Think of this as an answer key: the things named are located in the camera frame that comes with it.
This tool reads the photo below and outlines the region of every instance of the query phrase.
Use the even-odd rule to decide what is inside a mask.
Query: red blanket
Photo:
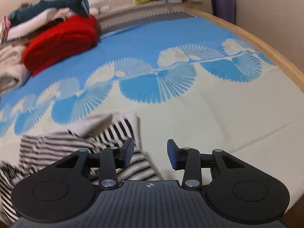
[[[23,62],[35,76],[60,60],[90,49],[96,43],[95,17],[74,15],[35,37],[23,53]]]

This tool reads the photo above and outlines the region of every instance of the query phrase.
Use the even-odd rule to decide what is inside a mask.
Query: black and white striped clothing
[[[3,167],[0,169],[0,194],[9,221],[15,222],[18,219],[10,201],[13,189],[12,178],[18,176],[22,179],[79,149],[85,148],[91,153],[99,153],[107,147],[122,146],[129,137],[134,138],[134,134],[127,118],[116,121],[100,134],[90,134],[85,138],[81,138],[71,131],[40,136],[23,135],[20,144],[20,168],[7,169],[6,164],[6,169]],[[126,169],[118,169],[117,173],[120,182],[123,180],[158,180],[154,170],[137,146],[134,148],[130,166]],[[98,168],[91,169],[89,179],[92,183],[98,183]]]

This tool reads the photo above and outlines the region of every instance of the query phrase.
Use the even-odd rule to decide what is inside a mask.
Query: purple object
[[[211,0],[212,14],[232,24],[236,24],[235,0]]]

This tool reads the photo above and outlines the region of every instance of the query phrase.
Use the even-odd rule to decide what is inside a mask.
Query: shark plush toy
[[[88,13],[82,5],[83,0],[41,0],[38,4],[28,6],[26,8],[20,8],[8,16],[11,21],[11,26],[17,26],[20,23],[26,22],[36,15],[40,14],[44,10],[54,8],[68,7],[75,13],[82,17],[88,18]]]

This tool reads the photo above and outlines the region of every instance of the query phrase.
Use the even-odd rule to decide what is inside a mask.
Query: white teddy bear
[[[109,12],[110,0],[89,0],[90,14],[96,16]]]

